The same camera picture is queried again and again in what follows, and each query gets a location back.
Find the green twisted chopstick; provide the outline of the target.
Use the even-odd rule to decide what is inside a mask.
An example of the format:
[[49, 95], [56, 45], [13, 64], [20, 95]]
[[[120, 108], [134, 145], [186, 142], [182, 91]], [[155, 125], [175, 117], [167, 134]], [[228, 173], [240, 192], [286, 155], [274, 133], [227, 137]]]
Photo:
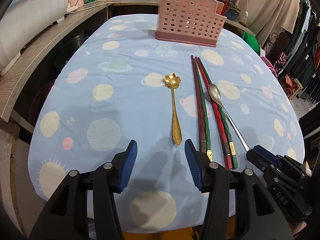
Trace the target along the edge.
[[224, 124], [224, 127], [225, 127], [225, 133], [227, 135], [227, 139], [229, 141], [229, 148], [230, 148], [230, 151], [231, 151], [231, 156], [232, 156], [232, 165], [233, 165], [233, 170], [237, 169], [238, 168], [238, 161], [237, 161], [237, 158], [236, 158], [236, 151], [235, 151], [235, 147], [234, 147], [234, 142], [233, 142], [233, 138], [230, 134], [230, 131], [229, 131], [229, 126], [228, 126], [228, 122], [227, 122], [227, 119], [226, 119], [226, 115], [225, 113], [223, 112], [223, 109], [218, 105], [218, 108], [219, 108], [219, 111], [220, 111], [220, 114], [221, 114], [221, 119], [222, 119], [222, 122]]

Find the bright red chopstick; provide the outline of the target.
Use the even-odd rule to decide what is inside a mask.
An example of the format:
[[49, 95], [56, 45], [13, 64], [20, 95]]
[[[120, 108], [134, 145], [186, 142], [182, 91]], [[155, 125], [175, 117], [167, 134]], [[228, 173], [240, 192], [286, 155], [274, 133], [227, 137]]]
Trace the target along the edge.
[[[204, 83], [206, 85], [207, 91], [209, 91], [209, 85], [212, 83], [209, 78], [209, 75], [207, 74], [203, 64], [201, 63], [200, 58], [195, 57], [195, 60], [196, 60], [197, 66], [199, 67], [199, 70], [200, 70], [200, 73], [201, 73], [202, 78], [204, 80]], [[218, 129], [219, 136], [220, 136], [223, 157], [224, 157], [224, 161], [225, 161], [225, 168], [227, 170], [231, 170], [233, 168], [232, 156], [231, 156], [231, 151], [229, 148], [229, 141], [228, 141], [227, 135], [225, 133], [225, 127], [224, 127], [224, 124], [221, 119], [221, 114], [220, 114], [217, 103], [215, 103], [212, 99], [210, 100], [210, 103], [213, 108], [213, 112], [214, 112], [214, 116], [215, 116], [215, 120], [216, 120], [216, 124], [217, 124], [217, 129]]]

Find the green chopstick gold band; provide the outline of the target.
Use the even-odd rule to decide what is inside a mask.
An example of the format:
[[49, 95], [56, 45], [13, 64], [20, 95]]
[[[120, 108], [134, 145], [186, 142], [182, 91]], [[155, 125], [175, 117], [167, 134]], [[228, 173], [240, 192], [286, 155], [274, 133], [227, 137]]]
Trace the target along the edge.
[[210, 139], [210, 129], [209, 129], [209, 122], [208, 122], [208, 116], [207, 116], [207, 107], [206, 107], [206, 101], [204, 98], [204, 92], [202, 88], [202, 82], [201, 82], [201, 77], [199, 74], [199, 66], [196, 61], [196, 57], [194, 57], [194, 63], [196, 67], [196, 74], [198, 78], [198, 83], [199, 83], [199, 90], [200, 90], [200, 96], [201, 96], [201, 103], [202, 103], [202, 112], [203, 112], [203, 120], [204, 120], [204, 132], [206, 136], [206, 154], [207, 157], [210, 159], [210, 161], [213, 161], [213, 155], [212, 155], [212, 144], [211, 144], [211, 139]]

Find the dark red twisted chopstick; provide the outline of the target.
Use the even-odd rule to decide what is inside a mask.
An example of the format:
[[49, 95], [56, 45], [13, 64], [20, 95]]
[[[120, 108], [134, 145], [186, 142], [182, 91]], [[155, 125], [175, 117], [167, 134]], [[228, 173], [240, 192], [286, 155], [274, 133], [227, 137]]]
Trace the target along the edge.
[[202, 108], [202, 100], [200, 93], [200, 85], [198, 79], [198, 71], [195, 64], [195, 59], [193, 55], [191, 55], [191, 64], [193, 68], [194, 82], [195, 82], [195, 93], [196, 93], [196, 107], [197, 107], [197, 119], [198, 119], [198, 127], [199, 127], [199, 141], [200, 141], [200, 151], [204, 154], [207, 153], [207, 144], [206, 144], [206, 134], [204, 127], [204, 117], [203, 117], [203, 108]]

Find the silver long spoon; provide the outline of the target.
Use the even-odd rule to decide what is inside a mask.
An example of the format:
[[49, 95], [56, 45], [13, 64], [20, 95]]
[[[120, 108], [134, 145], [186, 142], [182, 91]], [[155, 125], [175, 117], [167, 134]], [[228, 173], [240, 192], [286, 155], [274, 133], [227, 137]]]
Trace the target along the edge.
[[245, 142], [242, 134], [238, 130], [236, 124], [233, 121], [233, 119], [231, 118], [231, 116], [229, 115], [229, 113], [227, 112], [225, 107], [223, 106], [222, 101], [221, 101], [221, 94], [220, 94], [220, 91], [219, 91], [217, 85], [215, 85], [213, 83], [210, 84], [209, 87], [208, 87], [208, 90], [209, 90], [209, 95], [210, 95], [211, 99], [223, 109], [224, 113], [227, 116], [227, 119], [229, 120], [229, 122], [231, 123], [231, 126], [235, 130], [235, 132], [236, 132], [241, 144], [243, 145], [245, 151], [248, 152], [250, 150], [250, 148], [249, 148], [248, 144]]

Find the gold flower spoon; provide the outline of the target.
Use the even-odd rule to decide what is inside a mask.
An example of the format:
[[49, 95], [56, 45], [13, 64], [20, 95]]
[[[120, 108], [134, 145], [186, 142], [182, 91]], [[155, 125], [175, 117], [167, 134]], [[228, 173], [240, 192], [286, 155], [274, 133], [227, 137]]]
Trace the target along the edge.
[[182, 133], [180, 128], [180, 123], [178, 120], [178, 115], [176, 111], [175, 102], [175, 89], [179, 87], [181, 79], [176, 76], [175, 73], [170, 73], [164, 77], [164, 84], [171, 91], [171, 101], [172, 101], [172, 140], [175, 145], [179, 146], [182, 142]]

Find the dark maroon thin chopstick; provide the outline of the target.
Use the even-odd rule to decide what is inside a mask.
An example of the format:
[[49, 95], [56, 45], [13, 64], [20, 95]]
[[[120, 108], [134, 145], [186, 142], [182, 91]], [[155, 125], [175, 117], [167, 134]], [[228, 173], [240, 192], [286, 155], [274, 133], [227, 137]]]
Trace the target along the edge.
[[225, 10], [224, 14], [226, 14], [230, 9], [232, 9], [232, 7], [235, 6], [235, 4], [236, 4], [237, 1], [238, 1], [238, 0], [233, 0], [231, 3], [229, 3], [229, 4], [227, 5], [227, 9]]

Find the green cloth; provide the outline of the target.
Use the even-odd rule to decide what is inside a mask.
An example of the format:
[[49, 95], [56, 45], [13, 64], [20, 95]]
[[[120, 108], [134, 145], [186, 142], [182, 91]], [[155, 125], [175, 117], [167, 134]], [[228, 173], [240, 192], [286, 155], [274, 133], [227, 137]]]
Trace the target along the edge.
[[242, 35], [242, 39], [258, 54], [260, 55], [260, 44], [256, 40], [256, 38], [250, 33], [244, 31]]

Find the beige hanging cloth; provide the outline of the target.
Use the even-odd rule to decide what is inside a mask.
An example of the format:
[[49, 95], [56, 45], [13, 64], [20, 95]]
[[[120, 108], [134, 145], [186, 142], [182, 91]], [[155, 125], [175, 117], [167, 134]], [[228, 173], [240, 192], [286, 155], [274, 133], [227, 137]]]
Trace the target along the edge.
[[285, 30], [293, 33], [300, 0], [238, 0], [238, 19], [246, 23], [263, 45], [270, 34]]

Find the blue planet pattern tablecloth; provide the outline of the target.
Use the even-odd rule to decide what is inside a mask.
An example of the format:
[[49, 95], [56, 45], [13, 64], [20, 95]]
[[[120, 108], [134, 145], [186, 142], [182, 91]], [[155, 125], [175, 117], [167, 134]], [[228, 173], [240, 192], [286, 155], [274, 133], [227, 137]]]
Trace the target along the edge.
[[129, 184], [115, 196], [121, 227], [153, 233], [200, 225], [207, 199], [194, 185], [183, 145], [171, 139], [172, 106], [183, 140], [199, 144], [190, 58], [203, 62], [250, 147], [304, 160], [302, 132], [272, 72], [240, 37], [223, 30], [215, 48], [155, 38], [156, 15], [105, 22], [56, 79], [35, 126], [28, 170], [49, 199], [66, 174], [95, 170], [138, 145]]

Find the pink perforated utensil holder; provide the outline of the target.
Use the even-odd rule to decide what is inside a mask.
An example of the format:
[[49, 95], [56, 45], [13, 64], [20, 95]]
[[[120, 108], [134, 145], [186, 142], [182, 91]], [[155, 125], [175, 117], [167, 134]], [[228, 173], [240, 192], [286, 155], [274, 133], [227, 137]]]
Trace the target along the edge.
[[159, 0], [155, 38], [216, 47], [226, 17], [217, 0]]

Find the wooden counter shelf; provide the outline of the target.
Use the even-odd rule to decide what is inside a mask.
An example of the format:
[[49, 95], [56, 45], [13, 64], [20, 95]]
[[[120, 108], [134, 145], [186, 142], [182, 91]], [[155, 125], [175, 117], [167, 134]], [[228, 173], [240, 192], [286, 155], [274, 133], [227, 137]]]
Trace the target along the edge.
[[65, 17], [37, 35], [8, 72], [1, 76], [1, 119], [8, 122], [22, 88], [43, 58], [73, 29], [108, 7], [158, 6], [159, 0], [116, 0], [94, 2]]

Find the white dish drainer tub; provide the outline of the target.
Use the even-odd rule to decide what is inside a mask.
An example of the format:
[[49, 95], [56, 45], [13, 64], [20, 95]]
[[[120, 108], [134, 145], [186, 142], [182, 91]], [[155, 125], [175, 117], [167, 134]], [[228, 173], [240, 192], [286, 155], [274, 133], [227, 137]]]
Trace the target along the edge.
[[22, 48], [54, 22], [64, 20], [69, 0], [13, 0], [1, 19], [1, 76]]

